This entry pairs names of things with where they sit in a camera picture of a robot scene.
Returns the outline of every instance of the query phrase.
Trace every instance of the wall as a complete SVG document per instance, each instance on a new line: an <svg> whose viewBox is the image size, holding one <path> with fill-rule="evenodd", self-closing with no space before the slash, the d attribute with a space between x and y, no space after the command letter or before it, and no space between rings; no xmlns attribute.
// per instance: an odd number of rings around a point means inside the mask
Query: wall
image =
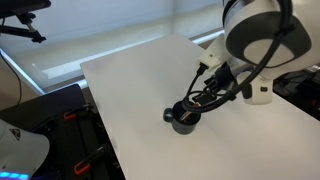
<svg viewBox="0 0 320 180"><path fill-rule="evenodd" d="M24 82L22 84L22 102L38 95ZM0 110L16 105L19 99L19 85L16 76L0 58Z"/></svg>

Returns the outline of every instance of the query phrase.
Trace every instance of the window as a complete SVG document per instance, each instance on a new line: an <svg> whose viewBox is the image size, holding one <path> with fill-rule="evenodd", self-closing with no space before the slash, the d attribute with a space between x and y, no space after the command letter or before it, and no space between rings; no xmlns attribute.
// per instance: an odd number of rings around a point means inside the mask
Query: window
<svg viewBox="0 0 320 180"><path fill-rule="evenodd" d="M83 79L80 64L180 33L187 38L222 26L221 0L51 0L34 11L41 44L2 34L0 47L44 92ZM15 17L6 25L20 26Z"/></svg>

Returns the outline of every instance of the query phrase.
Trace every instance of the white surface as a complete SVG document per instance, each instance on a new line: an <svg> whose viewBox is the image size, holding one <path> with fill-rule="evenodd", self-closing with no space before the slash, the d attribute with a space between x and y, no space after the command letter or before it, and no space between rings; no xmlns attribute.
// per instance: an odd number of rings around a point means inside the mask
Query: white surface
<svg viewBox="0 0 320 180"><path fill-rule="evenodd" d="M176 35L82 64L126 179L320 179L320 123L276 95L263 106L238 95L185 136L162 120L202 52Z"/></svg>

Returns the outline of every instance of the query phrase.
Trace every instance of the black cup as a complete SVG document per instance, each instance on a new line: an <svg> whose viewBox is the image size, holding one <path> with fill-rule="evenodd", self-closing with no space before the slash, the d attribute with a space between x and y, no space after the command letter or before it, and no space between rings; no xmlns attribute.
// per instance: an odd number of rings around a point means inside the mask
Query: black cup
<svg viewBox="0 0 320 180"><path fill-rule="evenodd" d="M172 109L167 108L163 114L164 121L171 122L173 129L182 135L190 134L201 118L201 114L192 113L182 121L180 118L185 112L186 110L182 106L182 101L179 101Z"/></svg>

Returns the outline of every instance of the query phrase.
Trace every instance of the white table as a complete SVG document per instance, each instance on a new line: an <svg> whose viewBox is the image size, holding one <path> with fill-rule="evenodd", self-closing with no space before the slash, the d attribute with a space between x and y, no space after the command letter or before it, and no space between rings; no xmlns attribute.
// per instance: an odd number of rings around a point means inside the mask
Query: white table
<svg viewBox="0 0 320 180"><path fill-rule="evenodd" d="M189 135L162 120L202 52L173 35L82 64L126 179L319 180L320 123L277 95L262 106L238 95Z"/></svg>

